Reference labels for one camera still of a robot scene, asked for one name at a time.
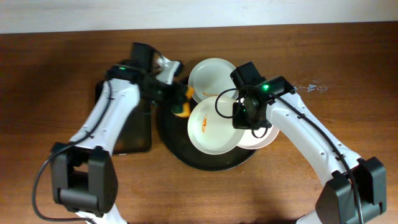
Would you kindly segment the green and yellow sponge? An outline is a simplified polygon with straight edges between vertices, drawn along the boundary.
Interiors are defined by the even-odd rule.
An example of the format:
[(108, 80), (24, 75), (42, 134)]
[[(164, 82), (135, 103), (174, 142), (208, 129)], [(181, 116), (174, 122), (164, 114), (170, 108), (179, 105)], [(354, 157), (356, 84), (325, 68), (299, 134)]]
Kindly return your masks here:
[(191, 113), (190, 101), (194, 92), (192, 87), (184, 84), (175, 86), (173, 101), (170, 107), (171, 112), (181, 118), (189, 117)]

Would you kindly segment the white plate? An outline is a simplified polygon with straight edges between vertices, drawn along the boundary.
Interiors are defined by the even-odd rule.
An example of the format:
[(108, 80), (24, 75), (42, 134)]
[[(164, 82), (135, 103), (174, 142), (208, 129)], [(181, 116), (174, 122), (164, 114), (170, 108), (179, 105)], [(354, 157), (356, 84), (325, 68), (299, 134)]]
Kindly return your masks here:
[(235, 148), (244, 135), (243, 129), (233, 128), (230, 118), (235, 101), (227, 96), (209, 97), (191, 112), (187, 131), (191, 143), (201, 152), (220, 155)]

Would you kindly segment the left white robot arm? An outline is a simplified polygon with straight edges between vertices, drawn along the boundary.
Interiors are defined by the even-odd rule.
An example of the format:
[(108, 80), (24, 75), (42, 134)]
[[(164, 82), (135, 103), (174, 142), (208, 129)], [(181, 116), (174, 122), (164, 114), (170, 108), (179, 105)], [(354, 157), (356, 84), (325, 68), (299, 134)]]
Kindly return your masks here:
[(193, 90), (173, 82), (181, 67), (177, 60), (157, 62), (158, 72), (130, 61), (113, 65), (84, 125), (68, 143), (54, 144), (48, 159), (53, 200), (76, 213), (75, 221), (125, 223), (115, 204), (118, 180), (111, 156), (116, 141), (143, 98), (175, 105), (178, 114), (188, 114)]

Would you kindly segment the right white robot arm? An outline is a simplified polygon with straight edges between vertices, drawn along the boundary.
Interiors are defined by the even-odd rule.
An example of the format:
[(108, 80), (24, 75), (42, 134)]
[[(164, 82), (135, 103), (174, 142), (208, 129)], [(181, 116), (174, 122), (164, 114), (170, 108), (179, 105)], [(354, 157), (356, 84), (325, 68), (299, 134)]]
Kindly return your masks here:
[(233, 126), (283, 132), (316, 172), (323, 190), (313, 211), (297, 223), (366, 223), (386, 211), (386, 168), (341, 143), (309, 111), (284, 78), (233, 78), (238, 102)]

